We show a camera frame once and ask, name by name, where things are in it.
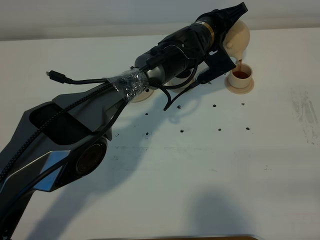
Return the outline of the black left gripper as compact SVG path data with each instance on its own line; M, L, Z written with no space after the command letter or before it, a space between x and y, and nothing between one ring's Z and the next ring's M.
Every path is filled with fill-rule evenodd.
M196 22L204 22L213 30L212 43L210 50L215 49L222 43L228 31L239 20L241 16L248 12L248 8L244 2L228 7L225 9L215 9L211 12L202 14L196 19Z

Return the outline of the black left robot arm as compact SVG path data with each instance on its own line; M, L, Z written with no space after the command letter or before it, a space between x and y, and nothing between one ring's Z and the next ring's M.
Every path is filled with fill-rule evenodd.
M61 94L25 111L0 153L0 237L9 240L33 193L52 192L94 171L112 140L112 126L124 108L146 90L168 94L169 81L183 93L233 70L223 42L247 12L244 3L215 9L161 40L129 70L108 78L73 80L49 71L69 85L94 84L85 92Z

